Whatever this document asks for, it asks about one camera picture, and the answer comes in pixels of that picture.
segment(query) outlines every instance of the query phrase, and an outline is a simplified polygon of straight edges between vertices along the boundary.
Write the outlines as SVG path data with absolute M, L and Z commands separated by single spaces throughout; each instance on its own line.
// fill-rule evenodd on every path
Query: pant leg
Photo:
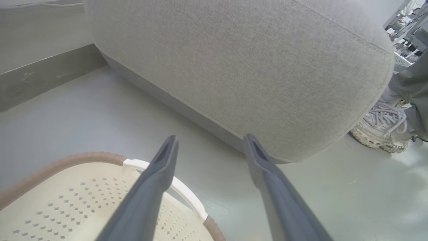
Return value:
M 413 106 L 406 115 L 416 133 L 428 139 L 428 50 L 406 70 L 392 76 L 391 90 Z

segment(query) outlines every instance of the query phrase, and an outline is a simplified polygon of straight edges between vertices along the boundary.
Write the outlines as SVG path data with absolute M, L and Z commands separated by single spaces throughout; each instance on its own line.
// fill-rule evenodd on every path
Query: gray fabric ottoman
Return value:
M 236 149 L 251 133 L 285 162 L 346 134 L 394 66 L 352 0 L 86 0 L 86 11 L 126 79 Z

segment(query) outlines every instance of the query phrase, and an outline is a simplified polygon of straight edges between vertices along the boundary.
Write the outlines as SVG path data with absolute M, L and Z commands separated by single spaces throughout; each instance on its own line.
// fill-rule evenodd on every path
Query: shoe sole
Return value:
M 390 142 L 389 140 L 373 136 L 369 133 L 365 133 L 364 131 L 360 130 L 358 126 L 355 126 L 351 129 L 351 134 L 361 144 L 373 149 L 382 148 L 389 153 L 401 153 L 405 151 L 409 145 L 408 143 L 406 143 L 403 147 L 394 146 L 394 143 Z

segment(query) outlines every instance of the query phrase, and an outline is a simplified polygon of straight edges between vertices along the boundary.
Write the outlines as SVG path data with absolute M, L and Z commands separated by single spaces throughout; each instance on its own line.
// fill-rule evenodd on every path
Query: plastic basket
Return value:
M 43 169 L 0 198 L 0 240 L 95 240 L 148 165 L 93 152 Z M 189 188 L 175 177 L 171 187 L 193 210 L 164 193 L 154 240 L 225 240 Z

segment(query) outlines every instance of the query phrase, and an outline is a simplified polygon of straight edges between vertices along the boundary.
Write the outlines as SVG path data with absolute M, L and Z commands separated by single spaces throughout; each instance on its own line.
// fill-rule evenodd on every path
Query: white sneaker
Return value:
M 406 118 L 403 110 L 379 101 L 354 126 L 351 133 L 370 148 L 380 147 L 390 153 L 400 153 L 406 150 L 412 138 Z

